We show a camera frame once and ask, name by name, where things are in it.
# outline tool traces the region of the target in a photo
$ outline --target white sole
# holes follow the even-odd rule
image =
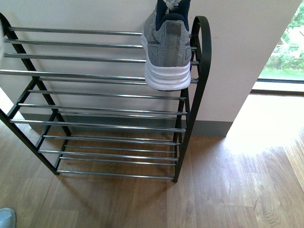
[[[190,62],[186,66],[160,67],[154,66],[149,60],[147,51],[148,42],[141,36],[141,43],[146,51],[147,61],[145,63],[144,78],[149,87],[162,91],[174,91],[185,89],[190,85]]]

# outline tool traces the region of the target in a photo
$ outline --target white wall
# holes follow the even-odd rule
[[[247,98],[251,88],[256,82],[263,66],[270,57],[274,47],[283,31],[290,22],[301,0],[192,0],[189,14],[190,24],[196,15],[206,16],[209,20],[212,35],[212,66],[206,92],[203,97],[198,120],[233,122],[241,106]],[[65,29],[97,29],[97,30],[129,30],[141,31],[145,19],[152,12],[156,0],[1,0],[0,11],[12,26],[65,28]],[[19,38],[44,39],[51,37],[53,40],[66,39],[84,41],[83,36],[69,34],[20,34]],[[94,42],[123,42],[139,43],[139,39],[131,37],[109,38],[106,36],[89,36],[85,39]],[[109,52],[98,49],[75,49],[70,47],[35,47],[35,53],[71,53],[73,55],[88,56],[132,56],[145,57],[140,51],[125,52],[121,49]],[[37,70],[91,73],[91,74],[119,74],[143,75],[143,66],[140,64],[107,64],[84,62],[58,62],[35,61]],[[3,68],[16,68],[20,62],[6,59]],[[0,77],[0,86],[14,100],[18,97],[16,91],[26,83],[26,80],[11,80],[7,76]],[[66,85],[48,84],[49,87]],[[102,87],[101,85],[85,84],[80,89],[109,92],[113,90],[133,90],[133,87],[124,89],[115,86]],[[154,91],[145,88],[141,92],[152,94]],[[101,99],[58,100],[60,104],[75,105],[84,103],[93,106],[101,103]],[[148,109],[158,109],[158,102],[138,102],[138,106]]]

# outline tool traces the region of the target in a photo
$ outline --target rack leg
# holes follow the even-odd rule
[[[34,144],[26,137],[26,135],[13,123],[10,123],[10,119],[6,114],[0,109],[0,119],[5,125],[45,164],[55,175],[59,175],[56,168],[43,156],[43,154],[38,153],[38,149]]]

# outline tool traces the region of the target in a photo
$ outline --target light blue shoe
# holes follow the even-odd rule
[[[180,90],[190,84],[189,8],[190,0],[158,0],[144,25],[145,80],[153,89]]]
[[[16,216],[12,209],[0,209],[0,228],[16,228]]]

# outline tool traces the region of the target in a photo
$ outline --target gray baseboard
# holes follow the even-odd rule
[[[22,114],[26,120],[39,120],[47,121],[49,115],[46,114]],[[111,118],[111,117],[88,117],[88,116],[64,116],[66,122],[82,122],[91,124],[115,124],[115,125],[128,125],[128,126],[149,126],[149,127],[175,127],[175,120],[156,120],[156,119],[133,119],[133,118]],[[196,121],[192,135],[201,136],[214,136],[225,137],[232,126],[233,122],[221,122],[221,121]],[[43,129],[43,126],[37,124],[30,125],[33,129]],[[59,126],[52,126],[52,130],[61,130]],[[120,129],[98,129],[98,128],[83,128],[72,127],[74,131],[99,131],[99,132],[122,132]],[[155,134],[155,131],[136,131],[137,133],[150,133]]]

